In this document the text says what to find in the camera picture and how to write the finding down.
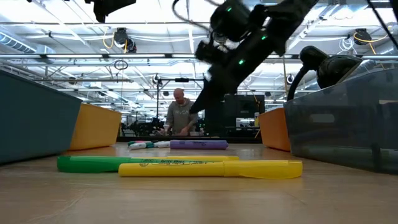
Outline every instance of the yellow highlighter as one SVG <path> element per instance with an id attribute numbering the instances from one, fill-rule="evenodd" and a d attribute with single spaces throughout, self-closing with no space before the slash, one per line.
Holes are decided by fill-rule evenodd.
<path id="1" fill-rule="evenodd" d="M 300 177 L 302 161 L 223 161 L 121 164 L 121 177 L 253 177 L 291 179 Z"/>
<path id="2" fill-rule="evenodd" d="M 188 161 L 237 161 L 239 156 L 164 156 L 164 157 L 138 157 L 140 159 L 169 159 Z"/>

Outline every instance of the desk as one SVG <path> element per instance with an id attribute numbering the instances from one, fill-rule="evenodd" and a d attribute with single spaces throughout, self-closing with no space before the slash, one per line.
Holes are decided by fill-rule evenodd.
<path id="1" fill-rule="evenodd" d="M 241 159 L 299 159 L 260 144 L 225 151 L 114 147 L 78 155 L 238 155 Z M 120 178 L 117 174 L 57 172 L 57 157 L 0 167 L 4 224 L 375 224 L 397 223 L 398 177 L 302 159 L 303 177 Z"/>

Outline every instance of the gray bin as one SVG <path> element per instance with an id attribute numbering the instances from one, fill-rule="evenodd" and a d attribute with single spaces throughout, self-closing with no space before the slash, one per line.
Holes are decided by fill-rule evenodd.
<path id="1" fill-rule="evenodd" d="M 0 164 L 69 149 L 81 100 L 0 71 Z"/>
<path id="2" fill-rule="evenodd" d="M 293 155 L 398 174 L 398 69 L 347 80 L 284 108 Z"/>

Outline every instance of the gray hoodie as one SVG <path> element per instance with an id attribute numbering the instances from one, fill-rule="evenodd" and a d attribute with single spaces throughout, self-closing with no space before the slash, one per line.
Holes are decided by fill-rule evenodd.
<path id="1" fill-rule="evenodd" d="M 178 104 L 173 101 L 167 112 L 166 124 L 172 127 L 173 134 L 178 134 L 183 128 L 190 124 L 191 130 L 195 130 L 195 124 L 198 121 L 198 114 L 189 114 L 189 109 L 191 108 L 193 102 L 185 98 L 185 103 L 183 105 Z"/>

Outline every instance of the man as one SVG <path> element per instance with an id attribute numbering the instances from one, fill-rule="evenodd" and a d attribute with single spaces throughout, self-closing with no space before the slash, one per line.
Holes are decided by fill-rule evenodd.
<path id="1" fill-rule="evenodd" d="M 190 131 L 194 131 L 198 115 L 189 114 L 193 102 L 184 97 L 182 89 L 174 90 L 174 99 L 167 112 L 166 124 L 169 125 L 167 132 L 172 128 L 174 135 L 187 136 Z"/>

